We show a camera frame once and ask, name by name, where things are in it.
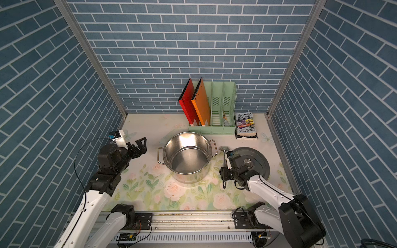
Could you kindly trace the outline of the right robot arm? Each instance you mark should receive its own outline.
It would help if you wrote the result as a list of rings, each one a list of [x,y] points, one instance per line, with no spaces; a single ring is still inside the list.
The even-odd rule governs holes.
[[[261,198],[248,208],[250,225],[272,227],[293,248],[310,248],[323,242],[326,231],[309,199],[303,194],[286,193],[268,182],[270,165],[259,151],[249,147],[228,151],[224,163],[220,169],[223,182],[232,180]]]

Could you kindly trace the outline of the stainless steel stock pot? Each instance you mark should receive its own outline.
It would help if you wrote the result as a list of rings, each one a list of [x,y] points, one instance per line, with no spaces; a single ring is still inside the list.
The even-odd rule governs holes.
[[[157,162],[165,165],[178,182],[191,185],[204,179],[217,154],[215,140],[187,131],[174,135],[158,148]]]

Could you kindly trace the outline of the long steel ladle spoon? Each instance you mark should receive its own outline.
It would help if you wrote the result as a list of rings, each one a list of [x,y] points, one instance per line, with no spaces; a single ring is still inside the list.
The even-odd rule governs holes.
[[[219,148],[219,150],[223,152],[223,166],[222,167],[227,167],[225,155],[226,155],[226,152],[228,152],[230,150],[230,148],[227,146],[221,146]],[[227,185],[226,182],[222,183],[223,189],[226,189],[226,185]]]

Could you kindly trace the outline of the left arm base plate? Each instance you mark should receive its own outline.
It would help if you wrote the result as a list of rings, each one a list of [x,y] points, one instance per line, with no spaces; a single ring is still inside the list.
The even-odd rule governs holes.
[[[142,230],[150,230],[152,226],[153,214],[152,213],[136,213],[130,230],[135,230],[136,232]]]

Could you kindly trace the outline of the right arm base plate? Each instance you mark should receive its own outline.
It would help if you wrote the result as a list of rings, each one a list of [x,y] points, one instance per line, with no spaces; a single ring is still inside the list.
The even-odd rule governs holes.
[[[232,214],[235,229],[268,229],[267,225],[255,224],[249,220],[246,213],[236,212]]]

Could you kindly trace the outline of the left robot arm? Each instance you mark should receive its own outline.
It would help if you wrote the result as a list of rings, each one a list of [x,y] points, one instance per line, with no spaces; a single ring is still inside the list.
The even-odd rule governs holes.
[[[146,142],[146,138],[141,138],[134,145],[119,145],[116,139],[110,138],[110,143],[101,147],[98,154],[99,170],[83,187],[82,201],[55,247],[105,248],[120,230],[141,226],[132,205],[118,204],[111,210],[105,223],[90,236],[102,209],[120,183],[122,172],[132,159],[147,152]]]

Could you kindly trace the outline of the stainless steel pot lid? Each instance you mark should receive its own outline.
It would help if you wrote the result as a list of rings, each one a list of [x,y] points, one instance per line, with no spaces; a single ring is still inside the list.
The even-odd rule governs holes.
[[[238,152],[240,154],[247,155],[251,159],[251,169],[258,172],[261,177],[267,180],[270,176],[270,166],[267,159],[258,150],[250,147],[239,147],[232,151],[233,153]]]

